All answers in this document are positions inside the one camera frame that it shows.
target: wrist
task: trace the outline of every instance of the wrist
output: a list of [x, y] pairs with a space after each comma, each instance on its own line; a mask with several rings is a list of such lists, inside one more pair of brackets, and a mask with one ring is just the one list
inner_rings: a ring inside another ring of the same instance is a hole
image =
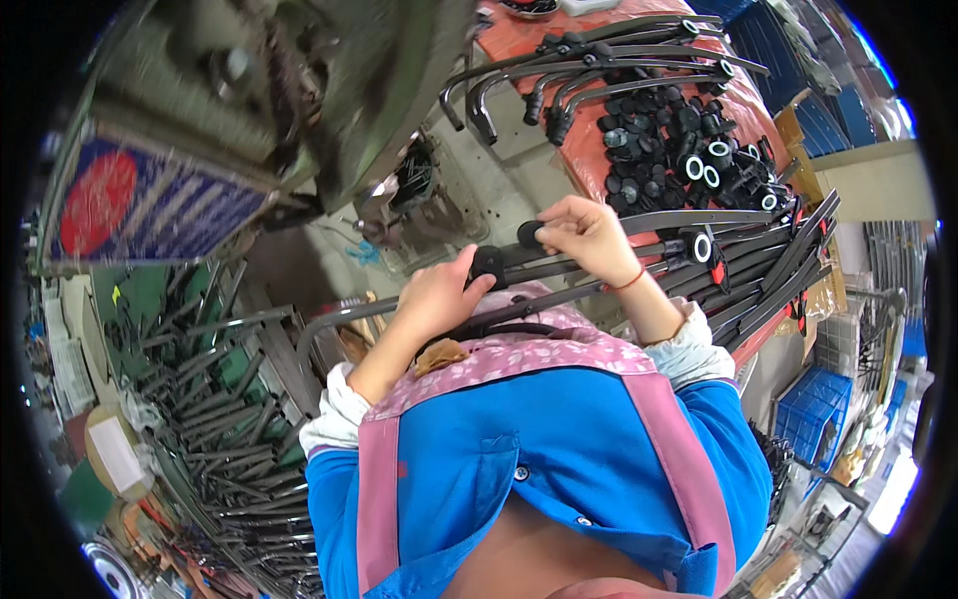
[[646, 272], [646, 268], [635, 259], [634, 261], [617, 268], [615, 273], [606, 277], [605, 282], [611, 288], [621, 288], [635, 281], [640, 275]]

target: brown cloth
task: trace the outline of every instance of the brown cloth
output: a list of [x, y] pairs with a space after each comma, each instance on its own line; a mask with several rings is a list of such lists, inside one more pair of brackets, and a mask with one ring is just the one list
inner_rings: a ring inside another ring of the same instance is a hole
[[445, 368], [449, 364], [461, 362], [469, 357], [458, 341], [440, 339], [425, 348], [422, 355], [416, 358], [416, 378], [419, 379], [434, 370]]

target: hand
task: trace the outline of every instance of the hand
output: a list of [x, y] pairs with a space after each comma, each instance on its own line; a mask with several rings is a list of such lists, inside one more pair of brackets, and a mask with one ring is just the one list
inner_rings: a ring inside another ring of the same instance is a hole
[[454, 261], [413, 273], [399, 293], [399, 307], [389, 328], [401, 329], [421, 347], [469, 318], [482, 296], [495, 285], [495, 276], [484, 274], [463, 291], [476, 249], [468, 245]]
[[584, 197], [566, 196], [538, 215], [545, 226], [536, 240], [553, 256], [558, 252], [613, 287], [628, 285], [642, 265], [611, 207]]

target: white paper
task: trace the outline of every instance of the white paper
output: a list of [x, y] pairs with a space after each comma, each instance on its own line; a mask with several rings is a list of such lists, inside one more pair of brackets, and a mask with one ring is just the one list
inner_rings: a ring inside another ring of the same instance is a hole
[[144, 477], [140, 462], [137, 461], [133, 447], [123, 434], [116, 416], [91, 426], [90, 438], [93, 439], [93, 445], [97, 448], [117, 493], [126, 491]]

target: red string bracelet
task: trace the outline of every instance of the red string bracelet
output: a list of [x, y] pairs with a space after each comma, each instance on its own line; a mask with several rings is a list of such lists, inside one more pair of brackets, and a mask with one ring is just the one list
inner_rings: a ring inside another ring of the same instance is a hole
[[644, 274], [646, 273], [646, 268], [645, 268], [644, 266], [642, 266], [642, 265], [640, 265], [640, 266], [642, 267], [642, 269], [639, 270], [639, 274], [637, 274], [634, 279], [632, 279], [631, 281], [629, 281], [628, 283], [626, 283], [625, 285], [623, 285], [623, 286], [621, 286], [621, 287], [613, 287], [613, 286], [611, 286], [609, 283], [606, 283], [605, 285], [603, 285], [603, 291], [605, 291], [605, 292], [614, 291], [614, 292], [618, 293], [618, 292], [620, 292], [620, 291], [625, 291], [626, 289], [628, 289], [628, 288], [632, 287], [633, 285], [635, 285], [636, 283], [638, 283], [638, 282], [639, 282], [639, 279], [642, 278], [642, 275], [644, 275]]

